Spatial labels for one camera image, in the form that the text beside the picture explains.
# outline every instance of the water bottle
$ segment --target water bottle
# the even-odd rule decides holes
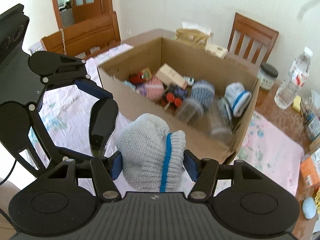
[[[287,109],[306,82],[309,76],[312,55],[311,49],[305,47],[303,53],[293,61],[287,77],[282,82],[275,96],[275,103],[279,108],[283,110]]]

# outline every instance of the rolled glove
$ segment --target rolled glove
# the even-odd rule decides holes
[[[244,89],[240,82],[231,83],[226,88],[224,97],[228,101],[231,111],[235,117],[240,117],[249,105],[251,92]]]
[[[116,140],[125,179],[144,192],[180,190],[185,146],[185,133],[170,133],[167,123],[153,114],[139,116]]]

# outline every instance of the gray knitted glove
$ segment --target gray knitted glove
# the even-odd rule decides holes
[[[169,133],[169,126],[160,117],[143,114],[122,130],[116,146],[122,154],[124,177],[133,188],[179,191],[186,146],[183,131]]]

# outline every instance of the jar lid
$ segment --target jar lid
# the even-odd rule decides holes
[[[273,67],[273,65],[268,64],[267,62],[262,62],[260,68],[270,77],[277,78],[279,75],[279,72],[276,70],[276,68]]]

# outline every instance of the wooden chair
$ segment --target wooden chair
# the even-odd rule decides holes
[[[74,24],[63,29],[68,56],[83,54],[81,58],[94,57],[120,44],[116,12]],[[41,39],[44,50],[64,54],[62,33],[56,32]]]
[[[243,55],[243,58],[245,60],[248,59],[254,40],[257,40],[261,43],[261,45],[257,47],[252,57],[251,62],[253,64],[257,62],[258,56],[260,54],[260,51],[263,45],[267,46],[267,51],[263,57],[262,62],[266,62],[268,60],[271,50],[273,49],[273,46],[279,35],[279,32],[273,29],[270,29],[269,27],[262,25],[261,23],[258,23],[252,19],[249,19],[241,14],[236,13],[235,20],[233,21],[233,27],[232,27],[229,43],[228,43],[228,51],[230,51],[235,31],[239,31],[241,33],[238,44],[236,46],[236,50],[234,52],[235,55],[239,55],[244,36],[246,35],[250,37],[249,44]]]

